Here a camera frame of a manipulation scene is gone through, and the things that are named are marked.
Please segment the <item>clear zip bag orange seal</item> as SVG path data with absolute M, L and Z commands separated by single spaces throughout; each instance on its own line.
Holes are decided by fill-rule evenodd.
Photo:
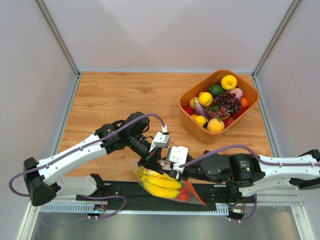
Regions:
M 192 184 L 189 183 L 188 181 L 178 181 L 182 184 L 182 187 L 187 187 L 189 189 L 190 192 L 190 198 L 189 201 L 186 203 L 190 203 L 190 204 L 198 204 L 198 205 L 203 205 L 206 206 L 205 202 L 201 199 L 201 197 L 196 193 L 195 189 L 193 188 Z M 176 198 L 173 199 L 168 199 L 168 200 L 172 200 L 172 201 L 176 201 L 176 202 L 181 202 L 176 200 Z

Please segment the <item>yellow banana bunch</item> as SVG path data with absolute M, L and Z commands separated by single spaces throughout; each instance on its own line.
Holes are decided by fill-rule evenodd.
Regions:
M 135 169 L 135 176 L 138 183 L 148 193 L 158 198 L 174 199 L 180 194 L 182 188 L 179 181 L 167 174 L 160 174 L 143 166 L 138 166 Z

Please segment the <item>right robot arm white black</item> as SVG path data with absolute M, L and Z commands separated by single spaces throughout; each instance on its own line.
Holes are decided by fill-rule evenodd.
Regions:
M 259 192 L 283 186 L 295 186 L 299 190 L 314 190 L 320 187 L 320 152 L 313 149 L 297 157 L 267 157 L 247 153 L 209 154 L 193 161 L 186 155 L 183 168 L 171 153 L 158 161 L 161 170 L 179 180 L 195 179 L 224 184 L 224 193 L 213 192 L 222 200 L 236 202 L 252 197 Z

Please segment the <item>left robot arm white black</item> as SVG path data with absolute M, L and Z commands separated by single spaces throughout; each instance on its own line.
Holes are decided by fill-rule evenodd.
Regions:
M 166 143 L 148 142 L 144 133 L 149 130 L 150 114 L 132 113 L 126 120 L 104 124 L 80 143 L 54 156 L 36 160 L 29 157 L 23 162 L 23 180 L 34 207 L 45 205 L 57 197 L 86 195 L 102 197 L 103 181 L 98 174 L 83 180 L 65 175 L 85 163 L 129 147 L 140 156 L 139 165 L 160 159 Z

